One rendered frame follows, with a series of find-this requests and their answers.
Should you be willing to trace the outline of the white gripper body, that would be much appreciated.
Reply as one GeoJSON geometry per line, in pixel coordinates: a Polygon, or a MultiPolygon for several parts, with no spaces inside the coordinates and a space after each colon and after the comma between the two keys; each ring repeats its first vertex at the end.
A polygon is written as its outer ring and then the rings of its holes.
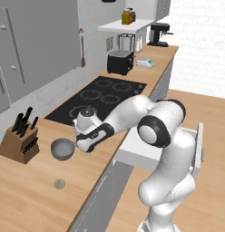
{"type": "Polygon", "coordinates": [[[78,136],[76,145],[82,152],[92,152],[94,150],[94,140],[91,138],[78,136]]]}

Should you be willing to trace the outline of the white open drawer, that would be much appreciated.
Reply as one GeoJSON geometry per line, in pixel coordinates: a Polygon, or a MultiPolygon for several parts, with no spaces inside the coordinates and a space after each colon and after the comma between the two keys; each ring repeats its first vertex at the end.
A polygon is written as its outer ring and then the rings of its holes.
{"type": "MultiPolygon", "coordinates": [[[[203,124],[200,122],[197,130],[187,128],[183,130],[189,132],[196,140],[195,153],[190,167],[190,174],[196,179],[205,157],[202,148],[203,124]]],[[[143,142],[137,129],[133,127],[116,151],[114,159],[134,167],[154,171],[160,160],[161,152],[162,149],[143,142]]]]}

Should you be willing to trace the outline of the grey bowl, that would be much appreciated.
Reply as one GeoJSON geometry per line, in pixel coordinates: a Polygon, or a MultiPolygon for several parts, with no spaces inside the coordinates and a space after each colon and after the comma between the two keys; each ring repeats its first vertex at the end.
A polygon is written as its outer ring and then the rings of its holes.
{"type": "Polygon", "coordinates": [[[57,160],[68,160],[73,156],[75,145],[71,140],[61,138],[51,144],[51,153],[57,160]]]}

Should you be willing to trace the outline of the small green round food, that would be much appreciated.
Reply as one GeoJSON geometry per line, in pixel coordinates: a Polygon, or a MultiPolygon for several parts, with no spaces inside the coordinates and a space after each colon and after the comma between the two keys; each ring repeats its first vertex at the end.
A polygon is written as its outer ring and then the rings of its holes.
{"type": "Polygon", "coordinates": [[[65,187],[65,180],[64,179],[56,179],[54,182],[54,187],[56,189],[63,189],[65,187]]]}

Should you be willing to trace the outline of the wooden knife block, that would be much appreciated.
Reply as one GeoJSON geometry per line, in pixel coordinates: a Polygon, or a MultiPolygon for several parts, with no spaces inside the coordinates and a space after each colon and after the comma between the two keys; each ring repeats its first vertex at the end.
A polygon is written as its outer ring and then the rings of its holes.
{"type": "Polygon", "coordinates": [[[6,130],[0,144],[0,155],[20,163],[28,163],[40,150],[38,146],[38,129],[30,127],[23,137],[12,132],[12,128],[6,130]]]}

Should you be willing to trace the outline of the black toaster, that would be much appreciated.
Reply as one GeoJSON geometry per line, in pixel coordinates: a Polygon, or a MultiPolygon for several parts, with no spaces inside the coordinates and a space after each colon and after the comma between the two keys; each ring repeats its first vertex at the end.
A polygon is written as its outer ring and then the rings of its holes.
{"type": "Polygon", "coordinates": [[[117,50],[108,54],[107,72],[126,75],[133,68],[133,52],[117,50]]]}

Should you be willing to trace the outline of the hanging wooden spoon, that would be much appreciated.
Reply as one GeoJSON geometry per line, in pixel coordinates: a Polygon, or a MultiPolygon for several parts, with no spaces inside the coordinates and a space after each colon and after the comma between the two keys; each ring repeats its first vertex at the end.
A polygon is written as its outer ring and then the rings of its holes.
{"type": "MultiPolygon", "coordinates": [[[[79,34],[82,34],[84,32],[83,28],[79,29],[79,34]]],[[[82,64],[81,66],[84,67],[85,66],[85,58],[84,58],[84,46],[83,46],[83,35],[81,35],[81,46],[82,46],[82,64]]]]}

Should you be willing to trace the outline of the grey base cupboard run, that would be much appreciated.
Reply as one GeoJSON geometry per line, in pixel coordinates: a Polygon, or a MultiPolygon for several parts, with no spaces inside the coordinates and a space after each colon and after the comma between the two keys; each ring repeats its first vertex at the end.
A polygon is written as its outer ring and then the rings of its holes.
{"type": "Polygon", "coordinates": [[[169,90],[172,65],[173,65],[173,59],[171,59],[170,63],[168,64],[161,78],[156,83],[155,87],[153,88],[152,92],[149,95],[149,99],[152,102],[165,99],[167,92],[169,90]]]}

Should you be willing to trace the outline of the white and teal scale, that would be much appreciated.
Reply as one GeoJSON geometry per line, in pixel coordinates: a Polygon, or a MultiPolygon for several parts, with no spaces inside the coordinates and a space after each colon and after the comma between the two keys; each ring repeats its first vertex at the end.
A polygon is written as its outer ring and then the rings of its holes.
{"type": "Polygon", "coordinates": [[[137,58],[136,65],[140,67],[152,68],[154,65],[154,62],[148,58],[137,58]]]}

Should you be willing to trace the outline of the large grey cupboard door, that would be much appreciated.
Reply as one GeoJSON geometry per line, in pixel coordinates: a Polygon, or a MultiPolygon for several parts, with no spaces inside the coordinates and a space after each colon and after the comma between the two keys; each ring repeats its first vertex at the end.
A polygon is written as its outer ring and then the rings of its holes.
{"type": "Polygon", "coordinates": [[[16,102],[81,64],[77,0],[0,0],[0,64],[16,102]],[[25,84],[16,70],[2,8],[13,26],[25,84]]]}

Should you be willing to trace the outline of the white bottle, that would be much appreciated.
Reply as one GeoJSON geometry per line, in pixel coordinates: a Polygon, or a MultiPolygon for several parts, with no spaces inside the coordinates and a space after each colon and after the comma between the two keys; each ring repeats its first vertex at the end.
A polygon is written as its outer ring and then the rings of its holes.
{"type": "Polygon", "coordinates": [[[137,38],[136,46],[135,46],[135,52],[140,53],[143,49],[143,41],[142,41],[142,36],[140,35],[137,38]]]}

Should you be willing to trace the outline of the black coffee machine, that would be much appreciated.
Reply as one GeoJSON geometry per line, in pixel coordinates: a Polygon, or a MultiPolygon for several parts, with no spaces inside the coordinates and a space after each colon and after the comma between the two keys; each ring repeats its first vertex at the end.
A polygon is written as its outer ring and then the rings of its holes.
{"type": "Polygon", "coordinates": [[[170,34],[170,25],[165,23],[153,23],[150,30],[150,41],[148,45],[159,46],[159,47],[168,47],[169,45],[166,42],[160,41],[160,36],[163,34],[170,34]]]}

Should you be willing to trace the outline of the yellow jar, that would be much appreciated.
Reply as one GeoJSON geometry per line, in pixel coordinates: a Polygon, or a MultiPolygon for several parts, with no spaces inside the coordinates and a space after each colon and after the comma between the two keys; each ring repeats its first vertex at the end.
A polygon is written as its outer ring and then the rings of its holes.
{"type": "Polygon", "coordinates": [[[125,8],[122,13],[122,24],[130,24],[132,22],[132,11],[125,8]]]}

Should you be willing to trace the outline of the wall socket plate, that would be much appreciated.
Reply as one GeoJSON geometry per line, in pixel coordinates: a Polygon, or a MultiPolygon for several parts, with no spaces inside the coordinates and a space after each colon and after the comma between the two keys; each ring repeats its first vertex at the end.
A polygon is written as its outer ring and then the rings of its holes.
{"type": "Polygon", "coordinates": [[[106,52],[112,50],[113,48],[113,36],[106,39],[106,52]]]}

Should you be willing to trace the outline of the grey wall cupboard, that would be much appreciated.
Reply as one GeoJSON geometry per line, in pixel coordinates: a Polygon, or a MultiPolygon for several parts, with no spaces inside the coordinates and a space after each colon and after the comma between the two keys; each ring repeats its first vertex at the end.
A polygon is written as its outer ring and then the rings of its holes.
{"type": "Polygon", "coordinates": [[[170,12],[171,0],[158,0],[156,10],[156,21],[166,17],[170,12]]]}

